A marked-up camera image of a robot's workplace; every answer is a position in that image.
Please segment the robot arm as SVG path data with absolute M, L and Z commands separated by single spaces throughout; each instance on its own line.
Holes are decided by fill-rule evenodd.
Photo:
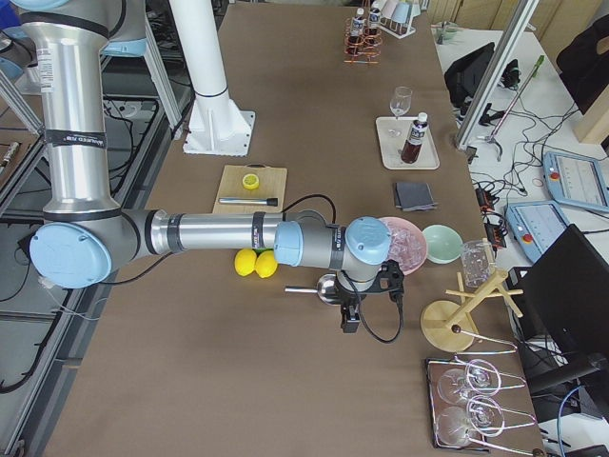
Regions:
M 102 54 L 139 55 L 147 47 L 141 1 L 23 1 L 21 21 L 40 71 L 51 197 L 29 256 L 62 288 L 86 288 L 147 256 L 191 249 L 267 249 L 281 264 L 333 272 L 342 330 L 364 324 L 363 299 L 403 296 L 403 275 L 388 259 L 390 233 L 374 217 L 347 227 L 318 213 L 255 211 L 188 214 L 149 209 L 148 189 L 125 204 L 110 190 Z

